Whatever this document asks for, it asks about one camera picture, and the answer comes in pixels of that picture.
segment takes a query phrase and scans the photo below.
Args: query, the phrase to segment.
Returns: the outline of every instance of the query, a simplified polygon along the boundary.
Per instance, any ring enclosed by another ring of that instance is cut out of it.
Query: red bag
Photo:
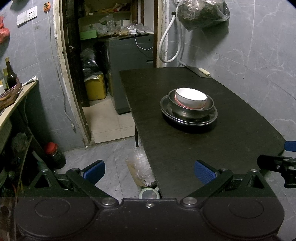
[[[4,17],[0,16],[0,44],[4,43],[7,37],[10,36],[9,29],[4,27],[3,19]]]

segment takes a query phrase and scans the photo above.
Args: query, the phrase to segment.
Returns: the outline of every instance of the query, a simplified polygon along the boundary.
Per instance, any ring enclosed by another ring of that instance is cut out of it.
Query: blue gripper pad
[[[194,174],[203,184],[207,184],[216,178],[215,172],[211,171],[198,161],[194,163]]]
[[[284,148],[286,151],[296,152],[296,141],[286,141]]]
[[[83,178],[95,185],[105,175],[105,169],[105,163],[101,161],[97,165],[85,171]]]

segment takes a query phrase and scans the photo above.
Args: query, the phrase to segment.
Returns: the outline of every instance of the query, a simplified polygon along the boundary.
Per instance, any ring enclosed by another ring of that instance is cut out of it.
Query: yellow container
[[[88,99],[101,100],[107,96],[104,75],[98,75],[97,78],[85,80],[85,87]]]

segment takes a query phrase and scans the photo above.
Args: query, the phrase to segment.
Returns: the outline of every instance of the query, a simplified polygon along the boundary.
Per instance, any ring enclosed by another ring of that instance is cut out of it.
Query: green box
[[[80,40],[93,39],[93,38],[96,38],[96,37],[97,37],[96,30],[80,32]]]

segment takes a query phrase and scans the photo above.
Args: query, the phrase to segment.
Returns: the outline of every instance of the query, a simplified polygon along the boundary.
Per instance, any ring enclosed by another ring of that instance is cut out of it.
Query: door frame
[[[60,70],[63,79],[63,84],[66,89],[67,98],[77,126],[76,131],[79,131],[85,146],[91,142],[91,136],[88,134],[86,126],[83,122],[82,113],[79,110],[78,101],[74,92],[73,82],[70,75],[69,63],[66,52],[66,44],[64,39],[64,28],[62,19],[62,1],[53,0],[53,16],[54,16],[54,34],[57,42],[57,53],[60,63]]]
[[[159,63],[159,58],[157,56],[157,46],[160,42],[160,36],[162,34],[162,21],[163,21],[163,10],[164,10],[164,1],[166,0],[153,0],[154,1],[154,67],[162,67],[162,65]],[[82,136],[82,140],[85,144],[85,146],[88,146],[92,144],[91,142],[91,136],[88,134],[86,130],[86,126],[83,122],[82,114],[79,110],[78,101],[74,92],[72,78],[70,75],[69,70],[69,63],[67,58],[67,52],[66,52],[66,46],[65,46],[65,40],[64,40],[64,29],[63,29],[63,19],[62,19],[62,1],[61,0],[53,0],[53,16],[54,16],[54,33],[56,36],[56,42],[57,42],[57,53],[58,53],[58,59],[60,62],[60,70],[61,75],[63,78],[63,83],[66,89],[66,94],[68,101],[70,103],[70,107],[75,119],[75,122],[77,124],[76,131],[79,131]],[[142,19],[138,18],[137,14],[134,13],[133,18],[134,19]]]

